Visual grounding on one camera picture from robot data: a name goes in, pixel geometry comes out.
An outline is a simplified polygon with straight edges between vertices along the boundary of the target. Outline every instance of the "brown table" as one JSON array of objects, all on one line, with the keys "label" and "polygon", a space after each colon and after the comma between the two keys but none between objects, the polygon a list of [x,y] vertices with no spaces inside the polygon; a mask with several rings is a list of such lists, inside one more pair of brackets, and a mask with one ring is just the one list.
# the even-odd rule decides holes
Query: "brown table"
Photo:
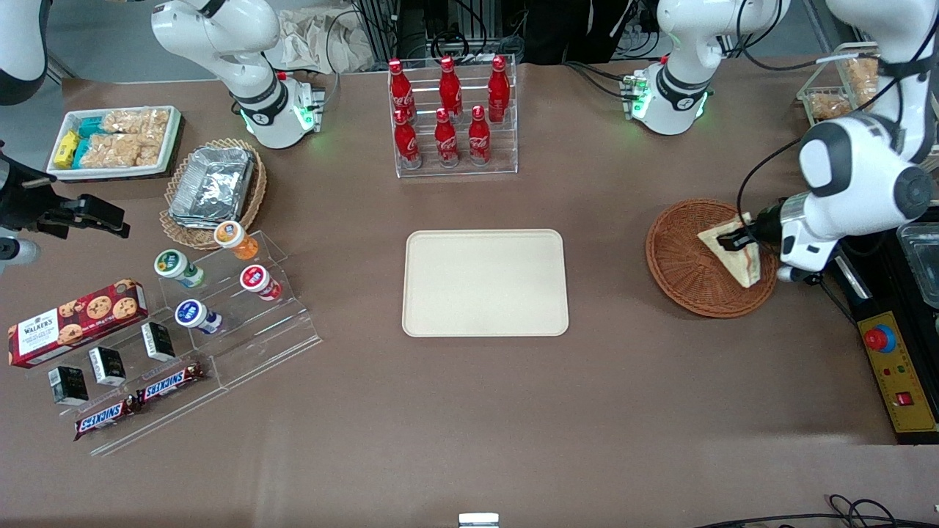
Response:
[{"label": "brown table", "polygon": [[[732,200],[754,163],[804,130],[790,103],[807,76],[727,61],[700,121],[662,137],[571,71],[525,66],[519,173],[461,183],[396,179],[385,75],[344,78],[323,133],[262,149],[270,182],[256,224],[290,254],[325,342],[108,458],[69,442],[48,387],[0,370],[0,515],[412,527],[492,510],[506,527],[681,527],[824,511],[824,494],[841,492],[935,521],[939,453],[889,445],[855,329],[819,289],[779,285],[758,312],[713,320],[667,299],[646,268],[659,211]],[[68,108],[174,104],[188,121],[183,152],[249,139],[219,83],[69,82],[66,93]],[[40,262],[2,277],[4,324],[119,277],[156,287],[152,259],[170,245],[157,220],[164,185],[60,189],[115,201],[131,238],[43,237]],[[802,189],[790,152],[754,178],[745,206]],[[566,334],[402,332],[408,234],[524,227],[563,235]]]}]

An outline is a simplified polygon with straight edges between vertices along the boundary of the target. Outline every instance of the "round wicker basket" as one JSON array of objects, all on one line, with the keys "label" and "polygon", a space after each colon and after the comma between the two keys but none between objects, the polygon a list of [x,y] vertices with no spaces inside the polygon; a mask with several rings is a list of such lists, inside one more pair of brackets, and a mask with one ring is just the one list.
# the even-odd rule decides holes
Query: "round wicker basket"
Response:
[{"label": "round wicker basket", "polygon": [[777,260],[760,254],[760,282],[742,287],[698,233],[737,214],[731,204],[693,199],[678,202],[655,219],[646,237],[646,261],[666,295],[709,318],[738,318],[765,303],[776,285]]},{"label": "round wicker basket", "polygon": [[[216,139],[204,144],[203,147],[244,148],[254,155],[254,171],[251,175],[251,188],[248,190],[248,196],[245,198],[244,211],[241,213],[241,220],[239,220],[245,230],[251,232],[248,227],[254,222],[254,217],[257,216],[258,210],[261,209],[261,202],[264,200],[264,192],[268,186],[268,173],[264,168],[264,163],[261,162],[261,156],[254,147],[240,139]],[[166,186],[166,193],[163,196],[166,197],[167,206],[173,203],[173,197],[176,196],[177,188],[179,187],[179,179],[181,179],[183,173],[186,172],[186,167],[189,165],[191,156],[192,154],[190,153],[189,156],[186,156],[186,159],[179,164],[176,171],[173,173],[173,177],[170,178],[169,184]],[[192,229],[178,225],[170,218],[169,210],[160,213],[160,224],[163,226],[163,232],[166,233],[167,237],[182,245],[202,251],[219,249],[219,244],[215,243],[211,229]]]}]

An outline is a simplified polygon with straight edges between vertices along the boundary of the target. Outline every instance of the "red bottle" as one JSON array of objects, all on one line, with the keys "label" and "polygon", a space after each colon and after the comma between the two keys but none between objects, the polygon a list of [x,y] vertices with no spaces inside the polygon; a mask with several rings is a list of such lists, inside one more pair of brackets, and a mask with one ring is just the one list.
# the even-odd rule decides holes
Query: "red bottle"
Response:
[{"label": "red bottle", "polygon": [[463,120],[463,90],[454,73],[454,58],[445,55],[440,60],[440,105],[454,123]]},{"label": "red bottle", "polygon": [[394,145],[398,147],[402,168],[407,170],[421,168],[423,158],[417,149],[417,134],[408,124],[408,115],[404,110],[394,111]]},{"label": "red bottle", "polygon": [[443,108],[437,109],[437,129],[434,130],[437,139],[437,154],[440,164],[447,167],[456,167],[460,163],[460,155],[456,151],[456,129],[450,122],[450,113]]},{"label": "red bottle", "polygon": [[492,59],[492,75],[489,76],[489,120],[502,123],[509,110],[509,77],[505,74],[505,57],[496,55]]},{"label": "red bottle", "polygon": [[394,110],[404,110],[408,122],[413,122],[414,117],[417,116],[417,108],[414,107],[414,92],[411,90],[408,77],[405,76],[404,68],[401,67],[401,61],[396,58],[388,61],[388,71],[392,73],[389,89],[392,91]]},{"label": "red bottle", "polygon": [[472,123],[469,125],[469,160],[477,167],[485,167],[492,157],[489,124],[485,122],[482,104],[472,107]]}]

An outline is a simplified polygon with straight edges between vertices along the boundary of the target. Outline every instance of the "cookie image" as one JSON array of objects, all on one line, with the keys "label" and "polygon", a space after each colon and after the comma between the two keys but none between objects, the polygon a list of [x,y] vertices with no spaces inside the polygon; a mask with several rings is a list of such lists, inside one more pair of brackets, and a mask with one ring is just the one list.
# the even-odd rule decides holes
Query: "cookie image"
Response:
[{"label": "cookie image", "polygon": [[119,281],[115,282],[115,291],[116,291],[117,294],[119,295],[119,294],[124,293],[125,291],[131,289],[135,284],[136,284],[136,283],[134,283],[131,279],[122,279],[122,280],[119,280]]},{"label": "cookie image", "polygon": [[71,345],[82,338],[82,327],[77,324],[67,324],[59,330],[59,337],[56,343],[59,345]]},{"label": "cookie image", "polygon": [[111,312],[111,299],[103,295],[95,297],[91,300],[91,303],[88,303],[88,308],[85,312],[92,319],[103,318]]},{"label": "cookie image", "polygon": [[75,301],[71,303],[65,303],[59,306],[59,316],[63,318],[70,318],[75,315]]},{"label": "cookie image", "polygon": [[130,297],[125,297],[124,299],[121,299],[115,303],[115,309],[113,313],[115,318],[128,318],[137,313],[137,301],[131,299]]}]

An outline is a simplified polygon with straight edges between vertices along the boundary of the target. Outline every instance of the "aluminum foil container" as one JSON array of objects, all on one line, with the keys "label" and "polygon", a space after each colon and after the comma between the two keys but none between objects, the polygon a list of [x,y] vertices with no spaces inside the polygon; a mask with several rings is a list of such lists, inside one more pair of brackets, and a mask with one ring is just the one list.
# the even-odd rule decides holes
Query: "aluminum foil container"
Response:
[{"label": "aluminum foil container", "polygon": [[179,179],[170,218],[196,229],[240,220],[252,171],[254,155],[243,148],[198,148]]}]

